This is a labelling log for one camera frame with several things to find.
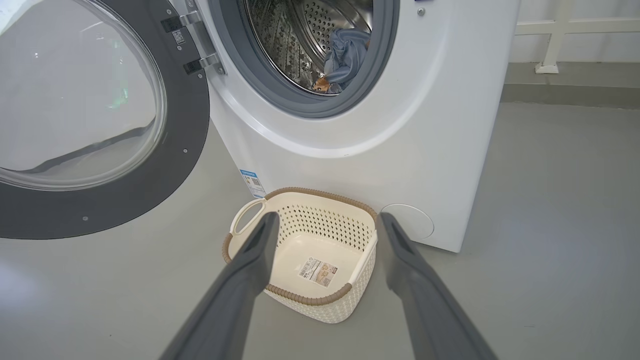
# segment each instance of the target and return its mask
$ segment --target sticker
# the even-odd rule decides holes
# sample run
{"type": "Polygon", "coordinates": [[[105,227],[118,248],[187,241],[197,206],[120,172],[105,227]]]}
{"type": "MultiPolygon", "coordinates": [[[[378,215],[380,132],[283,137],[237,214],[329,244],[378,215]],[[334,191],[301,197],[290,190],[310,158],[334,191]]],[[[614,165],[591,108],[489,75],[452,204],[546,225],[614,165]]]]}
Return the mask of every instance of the sticker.
{"type": "Polygon", "coordinates": [[[182,36],[182,31],[180,30],[176,30],[173,33],[173,38],[175,39],[175,43],[178,45],[184,44],[186,41],[184,39],[184,36],[182,36]]]}
{"type": "Polygon", "coordinates": [[[298,275],[327,288],[329,284],[331,284],[331,279],[333,279],[337,271],[338,268],[329,263],[323,263],[318,259],[309,258],[298,275]]]}
{"type": "Polygon", "coordinates": [[[240,173],[254,197],[263,198],[267,195],[262,187],[262,183],[258,180],[258,175],[256,175],[255,172],[240,170],[240,173]]]}

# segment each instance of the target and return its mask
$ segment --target laundry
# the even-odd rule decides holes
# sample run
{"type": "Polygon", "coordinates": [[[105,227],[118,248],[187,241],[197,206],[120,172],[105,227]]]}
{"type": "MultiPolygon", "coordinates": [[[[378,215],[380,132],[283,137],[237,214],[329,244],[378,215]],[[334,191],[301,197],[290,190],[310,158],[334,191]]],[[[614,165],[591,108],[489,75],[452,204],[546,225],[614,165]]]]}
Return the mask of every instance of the laundry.
{"type": "Polygon", "coordinates": [[[324,94],[341,93],[364,63],[371,34],[356,29],[336,29],[329,38],[331,52],[324,61],[324,77],[314,90],[324,94]]]}

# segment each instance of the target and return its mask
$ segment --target washing machine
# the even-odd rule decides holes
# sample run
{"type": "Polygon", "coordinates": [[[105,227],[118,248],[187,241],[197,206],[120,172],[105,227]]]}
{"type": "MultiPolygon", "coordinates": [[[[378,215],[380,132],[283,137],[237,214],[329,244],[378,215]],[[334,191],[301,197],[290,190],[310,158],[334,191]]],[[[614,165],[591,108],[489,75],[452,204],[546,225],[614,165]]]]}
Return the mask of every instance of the washing machine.
{"type": "Polygon", "coordinates": [[[124,224],[171,195],[218,131],[253,196],[344,195],[458,252],[518,5],[8,1],[0,237],[124,224]],[[347,81],[327,81],[344,67],[347,81]]]}

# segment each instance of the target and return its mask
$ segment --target door hinge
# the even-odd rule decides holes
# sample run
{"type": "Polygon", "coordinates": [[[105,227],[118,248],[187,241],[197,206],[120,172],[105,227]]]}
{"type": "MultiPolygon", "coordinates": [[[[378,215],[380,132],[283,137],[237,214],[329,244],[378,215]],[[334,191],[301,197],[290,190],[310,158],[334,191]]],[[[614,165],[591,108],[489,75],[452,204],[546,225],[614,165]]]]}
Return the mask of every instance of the door hinge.
{"type": "Polygon", "coordinates": [[[218,52],[211,42],[209,33],[202,22],[202,17],[198,10],[189,12],[186,15],[167,18],[162,20],[160,23],[167,33],[172,33],[178,29],[185,28],[187,25],[193,26],[193,31],[190,32],[196,42],[198,52],[202,57],[183,65],[187,74],[192,74],[210,66],[216,69],[218,74],[224,75],[227,73],[225,68],[222,66],[222,62],[218,57],[218,52]]]}

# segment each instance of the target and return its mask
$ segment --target concrete floor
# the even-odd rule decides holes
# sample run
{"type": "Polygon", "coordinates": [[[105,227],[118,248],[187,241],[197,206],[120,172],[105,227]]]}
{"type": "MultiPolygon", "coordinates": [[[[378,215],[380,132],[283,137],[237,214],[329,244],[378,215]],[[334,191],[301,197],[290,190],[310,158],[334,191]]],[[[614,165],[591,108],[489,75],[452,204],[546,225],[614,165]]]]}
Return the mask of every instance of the concrete floor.
{"type": "MultiPolygon", "coordinates": [[[[501,359],[640,354],[640,111],[501,104],[460,254],[418,245],[501,359]]],[[[252,197],[215,131],[149,213],[80,238],[0,240],[2,359],[154,359],[223,267],[252,197]]],[[[258,297],[245,359],[412,359],[380,266],[353,315],[258,297]]]]}

